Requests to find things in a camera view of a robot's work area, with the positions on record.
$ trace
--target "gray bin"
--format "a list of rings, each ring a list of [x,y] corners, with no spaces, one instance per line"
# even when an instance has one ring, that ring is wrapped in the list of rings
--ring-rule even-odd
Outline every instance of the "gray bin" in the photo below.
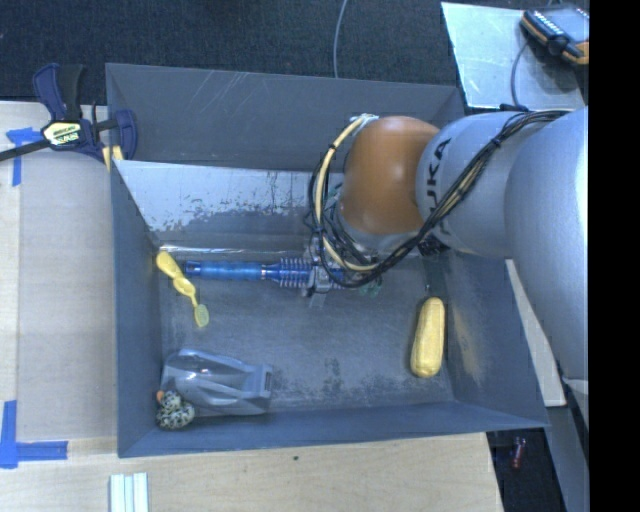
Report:
[[[444,126],[463,115],[455,88],[130,65],[109,65],[107,80],[110,108],[132,109],[139,129],[136,160],[111,174],[121,457],[546,424],[502,260],[410,256],[376,296],[334,290],[315,308],[271,282],[194,278],[204,329],[154,265],[167,244],[178,260],[300,256],[307,180],[349,117]],[[419,379],[409,357],[427,285],[445,300],[448,333],[441,372]],[[269,412],[158,428],[154,393],[182,348],[271,365]]]

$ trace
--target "cable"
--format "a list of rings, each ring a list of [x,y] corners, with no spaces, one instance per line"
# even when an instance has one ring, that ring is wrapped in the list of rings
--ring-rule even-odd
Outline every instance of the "cable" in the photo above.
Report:
[[[527,109],[527,107],[525,107],[524,105],[521,105],[518,101],[518,95],[516,93],[516,69],[518,68],[520,57],[522,57],[522,54],[524,53],[524,50],[528,46],[528,44],[529,40],[525,39],[525,42],[522,44],[522,47],[520,48],[520,51],[518,52],[518,55],[516,55],[516,59],[513,61],[513,65],[511,66],[511,99],[513,100],[513,105],[516,108],[524,111],[527,111],[529,109]]]
[[[336,32],[333,36],[333,76],[335,78],[340,78],[338,76],[338,36],[340,35],[340,25],[342,25],[342,16],[344,16],[344,10],[347,7],[347,3],[349,0],[344,0],[342,2],[342,7],[340,8],[340,14],[338,16],[338,22],[336,23]]]
[[[431,212],[418,233],[379,262],[373,261],[372,258],[359,252],[353,243],[345,243],[346,240],[349,240],[349,236],[341,232],[338,226],[339,222],[334,223],[333,219],[329,219],[325,215],[326,207],[324,203],[327,196],[325,182],[329,174],[329,162],[344,139],[369,118],[368,114],[359,116],[329,146],[329,150],[312,175],[309,187],[310,213],[312,217],[310,227],[312,228],[312,236],[314,233],[318,234],[322,242],[319,248],[320,262],[329,277],[344,288],[359,288],[373,281],[378,281],[382,274],[397,265],[466,197],[487,167],[491,156],[501,147],[505,140],[527,125],[555,121],[567,113],[564,110],[549,110],[520,112],[511,116],[504,123],[498,135],[480,149],[467,164],[460,176],[443,195],[441,201]],[[344,269],[342,275],[338,275],[329,264],[327,254]]]

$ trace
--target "black floor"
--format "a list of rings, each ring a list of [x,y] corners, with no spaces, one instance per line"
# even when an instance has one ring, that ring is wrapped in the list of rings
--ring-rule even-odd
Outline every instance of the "black floor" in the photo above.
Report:
[[[50,62],[87,66],[84,104],[106,104],[106,62],[333,76],[342,1],[0,0],[0,99],[33,100],[33,73]],[[458,3],[524,9],[546,0]],[[457,84],[436,0],[350,0],[337,57],[342,78]],[[527,440],[519,470],[510,466],[516,436]],[[490,441],[507,512],[564,511],[542,431]]]

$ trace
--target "spotted toy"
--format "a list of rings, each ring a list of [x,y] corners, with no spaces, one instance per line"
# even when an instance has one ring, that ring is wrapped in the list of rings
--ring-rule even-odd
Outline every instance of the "spotted toy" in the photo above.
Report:
[[[177,430],[186,427],[196,417],[196,409],[175,391],[158,393],[160,408],[156,423],[160,428]]]

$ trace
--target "yellow corn toy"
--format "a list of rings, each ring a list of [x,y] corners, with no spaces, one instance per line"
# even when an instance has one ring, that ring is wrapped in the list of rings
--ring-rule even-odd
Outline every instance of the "yellow corn toy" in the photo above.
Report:
[[[444,355],[445,308],[438,297],[430,297],[420,309],[411,349],[411,371],[418,377],[433,377],[440,371]]]
[[[180,265],[173,259],[173,256],[166,251],[160,251],[156,256],[156,264],[160,270],[173,279],[173,287],[182,295],[191,299],[196,325],[198,327],[207,325],[209,323],[209,310],[204,304],[198,304],[196,300],[196,287],[191,281],[184,277],[182,270],[180,270]]]

